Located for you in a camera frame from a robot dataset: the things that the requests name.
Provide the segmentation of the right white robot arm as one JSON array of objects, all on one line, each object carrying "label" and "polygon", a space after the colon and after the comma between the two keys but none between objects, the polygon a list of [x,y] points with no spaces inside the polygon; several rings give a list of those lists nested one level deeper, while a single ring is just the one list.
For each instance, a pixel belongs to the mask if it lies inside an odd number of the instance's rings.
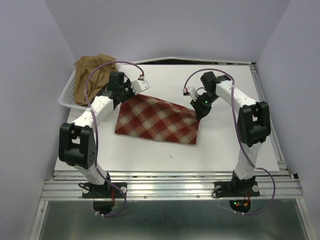
[{"label": "right white robot arm", "polygon": [[242,195],[248,190],[246,180],[255,176],[262,144],[271,134],[269,105],[265,101],[257,101],[247,96],[235,86],[235,79],[222,70],[204,68],[196,72],[204,72],[200,77],[204,92],[199,94],[194,87],[187,87],[191,77],[187,78],[182,92],[183,95],[191,97],[190,104],[198,121],[210,113],[213,102],[219,98],[231,106],[240,150],[234,169],[237,179],[230,182],[230,189],[233,194]]}]

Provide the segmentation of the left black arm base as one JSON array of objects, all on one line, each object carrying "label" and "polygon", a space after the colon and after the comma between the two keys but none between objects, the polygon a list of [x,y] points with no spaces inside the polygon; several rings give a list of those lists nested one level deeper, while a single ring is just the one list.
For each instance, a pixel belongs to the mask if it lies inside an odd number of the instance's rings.
[{"label": "left black arm base", "polygon": [[105,182],[103,185],[95,185],[89,182],[79,183],[82,189],[83,199],[124,199],[127,195],[127,183],[116,182],[115,186]]}]

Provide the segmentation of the red plaid skirt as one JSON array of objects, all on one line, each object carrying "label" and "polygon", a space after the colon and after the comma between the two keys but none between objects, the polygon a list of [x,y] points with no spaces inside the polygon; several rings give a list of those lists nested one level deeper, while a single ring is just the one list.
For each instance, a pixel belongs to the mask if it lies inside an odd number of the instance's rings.
[{"label": "red plaid skirt", "polygon": [[138,94],[120,105],[114,133],[157,142],[195,145],[199,124],[192,109]]}]

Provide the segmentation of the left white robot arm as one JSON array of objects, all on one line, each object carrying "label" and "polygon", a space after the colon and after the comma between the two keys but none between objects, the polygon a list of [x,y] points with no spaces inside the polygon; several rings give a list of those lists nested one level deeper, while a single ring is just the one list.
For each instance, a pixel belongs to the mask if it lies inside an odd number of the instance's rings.
[{"label": "left white robot arm", "polygon": [[98,144],[96,130],[102,120],[119,104],[147,90],[149,84],[143,78],[131,81],[124,72],[109,75],[109,81],[98,91],[93,102],[80,117],[71,123],[63,123],[59,129],[58,158],[77,169],[100,197],[111,193],[109,175],[97,163]]}]

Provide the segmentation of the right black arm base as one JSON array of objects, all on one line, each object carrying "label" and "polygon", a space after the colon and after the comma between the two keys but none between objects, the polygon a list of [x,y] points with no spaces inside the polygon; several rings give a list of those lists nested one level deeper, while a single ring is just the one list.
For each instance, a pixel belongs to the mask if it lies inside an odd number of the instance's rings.
[{"label": "right black arm base", "polygon": [[249,179],[240,180],[233,171],[230,181],[216,181],[213,184],[213,198],[240,198],[260,196],[260,190],[255,176]]}]

